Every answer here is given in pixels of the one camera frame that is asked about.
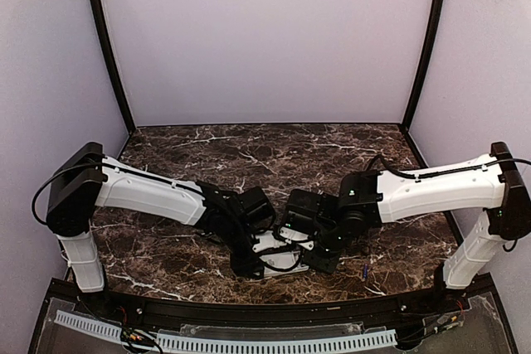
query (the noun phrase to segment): black cable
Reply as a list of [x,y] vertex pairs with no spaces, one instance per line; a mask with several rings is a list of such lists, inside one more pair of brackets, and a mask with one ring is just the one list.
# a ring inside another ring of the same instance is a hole
[[393,166],[391,166],[389,164],[389,162],[383,157],[382,154],[378,154],[376,157],[374,157],[371,160],[371,162],[368,164],[368,167],[369,166],[370,167],[373,166],[373,164],[376,162],[375,159],[376,160],[379,159],[380,162],[382,162],[382,165],[385,167],[385,169],[388,172],[394,174],[395,176],[402,177],[402,178],[407,178],[407,179],[410,179],[410,180],[416,180],[416,179],[417,180],[421,180],[422,178],[433,178],[433,177],[439,177],[439,176],[444,176],[444,175],[447,175],[447,174],[453,174],[453,173],[458,173],[458,172],[468,172],[468,171],[471,171],[471,170],[478,170],[478,169],[481,169],[483,167],[494,166],[496,164],[505,163],[505,162],[524,163],[526,165],[531,165],[531,161],[529,161],[528,159],[508,158],[508,159],[497,159],[495,161],[488,162],[488,163],[482,163],[480,165],[458,167],[456,169],[441,170],[439,172],[430,172],[430,173],[424,173],[424,174],[415,175],[415,174],[411,174],[411,173],[404,173],[404,172],[398,171],[397,169],[395,169]]
[[158,352],[159,352],[160,354],[164,354],[163,349],[162,349],[161,346],[155,341],[155,339],[154,339],[153,337],[151,337],[151,336],[149,336],[149,335],[146,335],[146,334],[144,334],[144,333],[142,333],[141,331],[138,331],[138,330],[136,330],[136,329],[134,329],[133,332],[136,333],[137,335],[140,335],[140,336],[142,336],[142,337],[148,339],[151,343],[153,343],[153,345],[154,345],[155,347],[157,347],[157,350],[158,350]]
[[[81,298],[80,298],[79,296],[77,296],[76,299],[77,299],[77,303],[81,304],[81,305],[85,308],[85,310],[86,310],[86,311],[87,311],[92,317],[94,317],[95,319],[97,319],[98,321],[100,321],[100,322],[102,322],[102,323],[109,323],[109,321],[103,319],[102,317],[98,317],[96,314],[94,314],[94,313],[92,312],[92,310],[90,310],[89,306],[87,306],[87,304],[86,304],[83,300],[81,300]],[[157,348],[157,350],[160,352],[160,354],[164,354],[163,349],[162,349],[161,346],[155,341],[155,338],[154,338],[154,337],[152,337],[152,336],[150,336],[150,335],[147,335],[147,334],[144,334],[143,332],[141,332],[141,331],[139,331],[139,330],[137,330],[137,329],[133,329],[133,328],[131,328],[131,327],[126,327],[126,326],[124,325],[123,322],[119,322],[119,325],[121,326],[122,330],[126,331],[127,333],[129,333],[129,334],[131,334],[131,333],[136,333],[137,335],[140,335],[141,337],[143,337],[143,338],[149,340],[149,342],[152,343],[153,346]],[[125,343],[127,343],[128,346],[130,347],[130,349],[127,349],[127,350],[129,350],[130,352],[132,352],[132,353],[134,353],[134,354],[137,354],[137,353],[140,353],[140,352],[141,352],[141,351],[139,351],[138,349],[136,349],[135,347],[133,347],[133,346],[131,345],[131,342],[130,342],[129,340],[126,341]]]
[[271,227],[275,224],[275,221],[276,221],[276,213],[273,213],[273,216],[271,216],[271,221],[269,222],[267,227],[262,227],[262,228],[259,228],[258,230],[254,230],[252,231],[252,234],[258,235],[258,234],[265,233],[266,231],[271,229]]
[[37,199],[39,198],[41,193],[45,190],[46,187],[52,184],[57,178],[73,170],[87,169],[89,167],[102,167],[102,166],[104,166],[102,162],[82,163],[81,165],[75,165],[75,166],[60,170],[59,172],[54,174],[52,177],[50,177],[48,180],[46,180],[46,182],[39,187],[39,189],[37,190],[37,192],[35,193],[32,199],[32,214],[33,214],[33,217],[35,217],[35,220],[37,220],[42,225],[46,225],[46,222],[43,219],[41,219],[41,217],[39,217],[39,215],[37,214],[37,210],[35,209],[35,207],[37,204]]
[[152,176],[150,174],[137,172],[135,170],[129,170],[127,168],[122,168],[122,167],[109,165],[108,163],[105,163],[105,162],[82,163],[82,164],[79,164],[79,165],[75,165],[75,166],[72,166],[72,167],[67,167],[66,169],[60,170],[59,172],[54,174],[52,177],[50,177],[48,180],[46,180],[44,182],[44,184],[42,184],[39,187],[39,189],[37,190],[37,192],[35,193],[35,195],[33,196],[33,199],[32,199],[32,214],[33,214],[33,217],[35,218],[35,220],[37,220],[42,225],[46,225],[46,222],[43,219],[41,219],[41,217],[39,217],[39,215],[37,214],[37,210],[36,210],[37,200],[38,200],[39,196],[42,194],[42,192],[46,189],[46,187],[48,187],[50,184],[52,184],[57,178],[67,174],[68,172],[72,172],[72,171],[78,170],[78,169],[88,169],[89,167],[109,167],[111,169],[119,169],[121,172],[126,172],[126,173],[129,173],[129,174],[133,174],[135,176],[148,178],[149,180],[154,180],[156,182],[164,182],[164,183],[169,184],[170,186],[174,185],[175,187],[182,188],[183,190],[186,190],[186,191],[194,192],[194,193],[202,196],[203,198],[205,198],[205,194],[203,194],[199,190],[196,190],[195,188],[191,188],[191,187],[185,186],[183,184],[176,183],[175,181],[173,181],[171,179],[164,178],[164,177]]
[[261,262],[264,265],[264,267],[266,267],[267,269],[272,269],[273,271],[276,271],[277,273],[287,273],[287,272],[293,271],[299,266],[301,261],[302,261],[302,255],[299,254],[299,258],[297,259],[297,261],[294,262],[292,266],[288,267],[287,269],[279,269],[278,267],[268,264],[267,262],[261,259]]
[[377,160],[380,159],[380,157],[382,157],[382,154],[381,154],[381,153],[379,153],[377,156],[375,156],[374,158],[372,158],[372,159],[368,162],[367,166],[365,167],[365,172],[368,171],[368,170],[371,170],[371,169],[373,168],[374,164],[377,162]]
[[415,336],[415,335],[417,335],[418,333],[424,331],[424,329],[429,328],[431,325],[433,325],[434,323],[436,323],[437,321],[439,321],[443,315],[445,315],[445,314],[444,314],[444,313],[437,314],[436,318],[433,319],[431,322],[429,322],[427,325],[424,325],[423,327],[421,327],[420,329],[416,330],[415,332],[410,333],[409,335],[403,337],[402,339],[399,340],[399,342],[405,342],[406,339],[408,339],[409,337]]
[[514,240],[513,246],[511,246],[508,249],[505,247],[505,244],[504,244],[504,251],[507,252],[507,253],[512,252],[514,250],[514,248],[516,247],[517,243],[518,243],[518,239]]
[[435,335],[436,332],[435,331],[431,331],[429,333],[427,333],[426,335],[423,335],[417,339],[411,339],[411,340],[400,340],[398,341],[399,343],[415,343],[415,342],[422,342],[424,339],[427,339],[428,337],[430,336],[433,336]]

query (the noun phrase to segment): dark brown marble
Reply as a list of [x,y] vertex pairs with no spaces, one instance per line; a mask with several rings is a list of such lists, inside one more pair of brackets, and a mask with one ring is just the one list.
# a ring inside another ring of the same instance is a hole
[[[291,190],[337,194],[342,177],[376,153],[403,170],[417,166],[398,128],[386,124],[142,128],[120,160],[239,192],[261,186],[281,218]],[[113,290],[206,303],[318,303],[423,289],[456,249],[442,214],[418,216],[371,231],[370,255],[353,245],[333,275],[310,270],[255,281],[236,278],[225,247],[176,221],[99,209],[93,225]]]

